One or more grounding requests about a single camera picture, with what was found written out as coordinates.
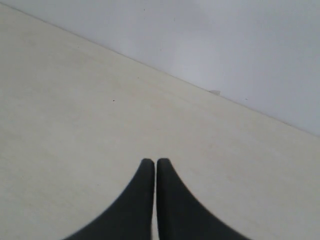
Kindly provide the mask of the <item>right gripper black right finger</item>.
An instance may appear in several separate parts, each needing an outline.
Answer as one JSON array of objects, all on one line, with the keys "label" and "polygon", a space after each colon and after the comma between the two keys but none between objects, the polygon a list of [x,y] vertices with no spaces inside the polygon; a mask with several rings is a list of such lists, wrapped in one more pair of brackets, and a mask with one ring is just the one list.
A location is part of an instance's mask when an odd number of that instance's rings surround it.
[{"label": "right gripper black right finger", "polygon": [[246,240],[208,211],[189,191],[168,158],[157,161],[156,213],[161,240]]}]

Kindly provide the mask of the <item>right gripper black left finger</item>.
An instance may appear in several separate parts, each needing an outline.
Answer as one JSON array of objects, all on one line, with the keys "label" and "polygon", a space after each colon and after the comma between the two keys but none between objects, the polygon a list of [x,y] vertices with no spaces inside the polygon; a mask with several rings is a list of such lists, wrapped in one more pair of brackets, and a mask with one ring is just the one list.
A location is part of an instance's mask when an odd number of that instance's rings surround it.
[{"label": "right gripper black left finger", "polygon": [[151,240],[155,163],[144,158],[118,198],[67,240]]}]

